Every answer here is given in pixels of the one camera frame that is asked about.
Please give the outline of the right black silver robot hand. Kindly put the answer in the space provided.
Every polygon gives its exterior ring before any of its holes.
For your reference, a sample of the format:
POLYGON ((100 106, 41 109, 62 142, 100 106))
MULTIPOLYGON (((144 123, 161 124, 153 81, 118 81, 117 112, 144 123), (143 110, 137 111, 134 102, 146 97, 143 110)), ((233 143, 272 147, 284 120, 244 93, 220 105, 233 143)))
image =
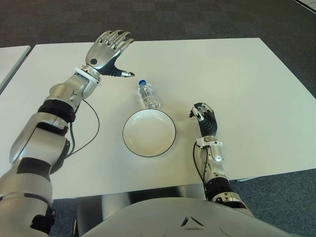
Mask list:
POLYGON ((216 136, 217 121, 215 113, 206 103, 196 103, 192 107, 189 117, 198 120, 201 136, 216 136))

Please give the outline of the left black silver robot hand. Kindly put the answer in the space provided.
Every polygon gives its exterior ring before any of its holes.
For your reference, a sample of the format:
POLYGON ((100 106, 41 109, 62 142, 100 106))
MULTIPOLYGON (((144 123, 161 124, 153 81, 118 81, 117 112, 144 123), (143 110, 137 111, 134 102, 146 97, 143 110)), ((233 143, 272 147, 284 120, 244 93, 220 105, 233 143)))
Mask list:
POLYGON ((82 70, 98 78, 99 75, 113 77, 134 77, 135 74, 118 69, 116 60, 123 51, 134 41, 129 37, 130 32, 123 30, 108 30, 102 33, 88 51, 82 70))

